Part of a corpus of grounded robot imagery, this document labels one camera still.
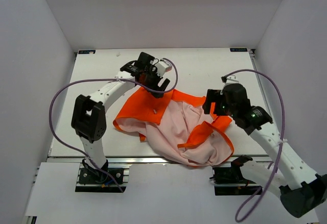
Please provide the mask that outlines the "orange jacket pink lining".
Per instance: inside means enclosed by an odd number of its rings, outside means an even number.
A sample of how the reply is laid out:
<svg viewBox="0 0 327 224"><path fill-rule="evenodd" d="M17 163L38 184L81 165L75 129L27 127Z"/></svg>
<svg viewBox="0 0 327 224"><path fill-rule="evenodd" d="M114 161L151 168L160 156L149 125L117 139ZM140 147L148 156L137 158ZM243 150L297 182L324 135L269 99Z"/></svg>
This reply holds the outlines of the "orange jacket pink lining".
<svg viewBox="0 0 327 224"><path fill-rule="evenodd" d="M141 142L170 161L192 167L215 166L234 154L232 141L226 135L232 119L205 114L205 97L178 90L155 98L139 88L122 106L113 121L114 127L126 133L137 132Z"/></svg>

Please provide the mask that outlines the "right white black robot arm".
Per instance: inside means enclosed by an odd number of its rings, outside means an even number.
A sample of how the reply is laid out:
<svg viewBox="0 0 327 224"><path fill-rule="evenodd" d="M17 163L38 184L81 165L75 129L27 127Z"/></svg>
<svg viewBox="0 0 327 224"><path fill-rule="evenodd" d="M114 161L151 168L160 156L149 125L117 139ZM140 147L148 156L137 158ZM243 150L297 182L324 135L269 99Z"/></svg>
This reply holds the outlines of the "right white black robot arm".
<svg viewBox="0 0 327 224"><path fill-rule="evenodd" d="M274 161L279 172L268 191L292 216L300 218L326 201L326 175L319 175L280 138L271 116L264 108L251 105L243 85L229 83L221 90L209 89L202 107L206 114L212 111L231 117Z"/></svg>

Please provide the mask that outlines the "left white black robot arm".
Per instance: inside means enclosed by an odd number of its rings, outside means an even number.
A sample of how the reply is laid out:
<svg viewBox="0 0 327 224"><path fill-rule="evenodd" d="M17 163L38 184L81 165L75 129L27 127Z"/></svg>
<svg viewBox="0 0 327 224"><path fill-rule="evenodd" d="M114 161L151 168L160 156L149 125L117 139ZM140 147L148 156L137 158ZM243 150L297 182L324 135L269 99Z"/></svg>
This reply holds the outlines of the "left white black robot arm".
<svg viewBox="0 0 327 224"><path fill-rule="evenodd" d="M102 137L106 132L106 112L127 91L141 86L155 99L162 98L170 83L164 74L175 65L166 58L156 59L140 53L135 61L123 65L117 75L99 90L75 100L71 126L82 141L86 155L85 166L98 183L108 177L108 161L104 155Z"/></svg>

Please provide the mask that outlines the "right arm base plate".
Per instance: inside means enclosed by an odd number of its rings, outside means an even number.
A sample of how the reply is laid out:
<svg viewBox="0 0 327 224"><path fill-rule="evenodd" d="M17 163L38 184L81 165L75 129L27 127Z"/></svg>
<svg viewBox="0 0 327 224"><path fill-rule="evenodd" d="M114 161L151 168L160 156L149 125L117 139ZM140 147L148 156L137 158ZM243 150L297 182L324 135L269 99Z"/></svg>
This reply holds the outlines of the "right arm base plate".
<svg viewBox="0 0 327 224"><path fill-rule="evenodd" d="M214 185L216 196L250 196L262 193L261 186L238 176L231 167L213 168L213 175L209 181Z"/></svg>

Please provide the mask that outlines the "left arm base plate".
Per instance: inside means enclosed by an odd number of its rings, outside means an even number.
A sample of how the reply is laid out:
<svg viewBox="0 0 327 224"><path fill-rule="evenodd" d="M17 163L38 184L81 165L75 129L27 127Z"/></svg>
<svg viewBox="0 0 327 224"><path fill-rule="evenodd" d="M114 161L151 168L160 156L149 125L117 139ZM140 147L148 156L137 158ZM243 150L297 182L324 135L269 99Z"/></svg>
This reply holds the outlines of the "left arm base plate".
<svg viewBox="0 0 327 224"><path fill-rule="evenodd" d="M108 175L98 178L94 173L87 170L82 164L78 171L75 192L84 193L123 193L126 190L129 179L129 167L127 165L114 167L108 166L108 172L119 184L117 184Z"/></svg>

